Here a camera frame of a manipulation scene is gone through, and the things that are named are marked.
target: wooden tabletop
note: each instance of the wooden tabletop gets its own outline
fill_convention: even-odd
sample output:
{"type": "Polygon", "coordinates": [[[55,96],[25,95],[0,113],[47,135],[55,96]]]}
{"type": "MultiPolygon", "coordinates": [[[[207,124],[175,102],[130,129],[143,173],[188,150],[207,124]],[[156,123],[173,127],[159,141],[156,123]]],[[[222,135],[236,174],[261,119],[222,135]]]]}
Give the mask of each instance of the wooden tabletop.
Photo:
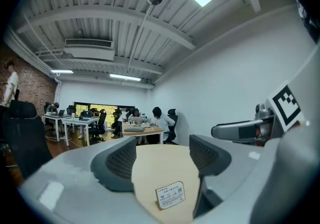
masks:
{"type": "Polygon", "coordinates": [[[158,126],[144,128],[144,131],[141,132],[133,132],[133,131],[125,131],[126,128],[132,127],[132,125],[129,125],[127,123],[122,124],[122,134],[123,136],[143,136],[148,134],[156,134],[156,133],[162,133],[164,132],[163,129],[159,128],[158,126]]]}
{"type": "Polygon", "coordinates": [[[142,145],[136,147],[132,169],[132,183],[136,199],[158,221],[165,224],[193,222],[198,190],[199,171],[190,157],[188,146],[142,145]],[[156,189],[182,182],[185,201],[159,210],[156,189]]]}

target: bag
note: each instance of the bag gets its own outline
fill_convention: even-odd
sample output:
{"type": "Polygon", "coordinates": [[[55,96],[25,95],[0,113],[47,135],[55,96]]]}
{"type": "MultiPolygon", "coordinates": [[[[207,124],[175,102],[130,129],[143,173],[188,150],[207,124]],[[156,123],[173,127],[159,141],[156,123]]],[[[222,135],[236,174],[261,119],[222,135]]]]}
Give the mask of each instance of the bag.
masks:
{"type": "Polygon", "coordinates": [[[20,90],[17,88],[17,89],[15,90],[15,93],[13,94],[14,99],[15,99],[16,101],[17,101],[18,98],[19,98],[19,94],[20,94],[20,90]]]}
{"type": "Polygon", "coordinates": [[[19,83],[19,77],[18,74],[16,73],[16,90],[15,93],[13,94],[14,99],[17,101],[19,98],[20,90],[18,89],[18,83],[19,83]]]}

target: table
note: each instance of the table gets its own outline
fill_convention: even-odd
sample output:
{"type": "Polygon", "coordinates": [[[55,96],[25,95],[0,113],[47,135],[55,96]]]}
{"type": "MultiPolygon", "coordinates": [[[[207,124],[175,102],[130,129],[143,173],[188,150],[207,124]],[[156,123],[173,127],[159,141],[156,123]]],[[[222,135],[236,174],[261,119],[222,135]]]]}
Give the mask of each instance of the table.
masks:
{"type": "Polygon", "coordinates": [[[59,120],[63,120],[63,119],[65,119],[65,118],[69,118],[69,117],[71,117],[71,115],[70,114],[66,114],[66,115],[63,115],[63,116],[59,116],[59,115],[57,115],[57,114],[53,114],[53,115],[46,115],[46,114],[44,114],[43,115],[43,123],[44,124],[46,124],[46,118],[47,119],[51,119],[51,120],[55,120],[55,133],[56,133],[56,139],[57,139],[57,141],[59,142],[60,141],[60,137],[59,137],[59,127],[58,127],[58,121],[59,120]]]}
{"type": "MultiPolygon", "coordinates": [[[[87,146],[90,146],[89,143],[89,125],[98,121],[99,118],[91,118],[87,121],[80,121],[78,117],[72,118],[64,118],[62,120],[62,123],[64,124],[64,131],[65,131],[65,137],[68,138],[68,130],[67,130],[67,124],[73,124],[73,125],[82,125],[85,126],[85,138],[86,138],[86,144],[87,146]]],[[[69,146],[69,140],[66,139],[66,145],[69,146]]]]}
{"type": "Polygon", "coordinates": [[[132,127],[132,125],[128,123],[122,123],[122,134],[123,136],[146,136],[153,134],[160,134],[160,144],[164,143],[164,130],[159,128],[158,126],[145,128],[144,131],[141,132],[133,132],[133,131],[125,131],[126,128],[132,127]]]}
{"type": "Polygon", "coordinates": [[[188,146],[142,145],[136,147],[132,183],[138,202],[160,223],[192,223],[198,190],[199,171],[190,157],[188,146]],[[182,182],[185,201],[159,210],[156,189],[182,182]]]}

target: paper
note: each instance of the paper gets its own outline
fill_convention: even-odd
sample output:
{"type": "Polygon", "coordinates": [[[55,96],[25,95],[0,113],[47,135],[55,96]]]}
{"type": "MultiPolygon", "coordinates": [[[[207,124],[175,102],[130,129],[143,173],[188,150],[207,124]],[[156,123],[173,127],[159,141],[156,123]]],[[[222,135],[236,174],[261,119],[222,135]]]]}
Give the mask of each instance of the paper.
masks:
{"type": "Polygon", "coordinates": [[[161,210],[175,206],[186,200],[184,184],[181,181],[155,190],[161,210]]]}
{"type": "Polygon", "coordinates": [[[268,101],[284,132],[288,131],[296,122],[305,121],[304,114],[288,86],[288,81],[275,90],[268,97],[268,101]]]}

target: person with black hair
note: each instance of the person with black hair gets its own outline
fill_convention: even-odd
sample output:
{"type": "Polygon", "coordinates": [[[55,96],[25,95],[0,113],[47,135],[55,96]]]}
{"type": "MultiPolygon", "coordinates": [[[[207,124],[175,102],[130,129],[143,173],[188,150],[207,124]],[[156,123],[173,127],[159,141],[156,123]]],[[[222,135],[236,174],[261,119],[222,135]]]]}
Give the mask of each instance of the person with black hair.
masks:
{"type": "Polygon", "coordinates": [[[53,112],[55,115],[58,114],[59,103],[55,102],[46,107],[46,112],[53,112]]]}
{"type": "Polygon", "coordinates": [[[121,127],[122,127],[122,123],[127,121],[127,114],[129,113],[130,108],[127,108],[122,115],[119,117],[118,121],[116,122],[116,128],[113,132],[113,134],[111,135],[111,138],[113,138],[114,136],[119,136],[121,133],[121,127]]]}
{"type": "MultiPolygon", "coordinates": [[[[151,124],[154,124],[155,126],[160,127],[161,129],[164,130],[164,132],[169,132],[169,126],[174,126],[175,121],[172,120],[169,116],[166,114],[162,113],[161,109],[156,106],[152,110],[154,118],[151,120],[151,124]]],[[[168,138],[168,134],[163,135],[163,142],[165,142],[168,138]]],[[[146,137],[147,141],[149,144],[157,144],[160,141],[160,136],[159,134],[154,134],[154,135],[148,135],[146,137]]]]}
{"type": "Polygon", "coordinates": [[[132,122],[134,117],[137,117],[137,118],[140,117],[140,112],[139,112],[139,109],[137,108],[135,108],[133,110],[133,113],[129,116],[128,122],[132,122]]]}
{"type": "Polygon", "coordinates": [[[2,106],[9,107],[10,102],[15,100],[15,94],[17,93],[18,87],[18,74],[15,69],[13,61],[9,61],[4,68],[8,70],[10,77],[6,83],[2,106]]]}
{"type": "MultiPolygon", "coordinates": [[[[58,114],[58,108],[59,108],[59,103],[58,102],[55,102],[53,104],[50,104],[46,107],[46,113],[53,113],[54,115],[57,115],[58,114]]],[[[53,125],[56,124],[56,122],[52,119],[48,119],[48,122],[52,123],[53,125]]],[[[64,133],[64,126],[62,124],[62,121],[61,120],[58,120],[58,126],[60,128],[60,132],[61,133],[64,133]]]]}

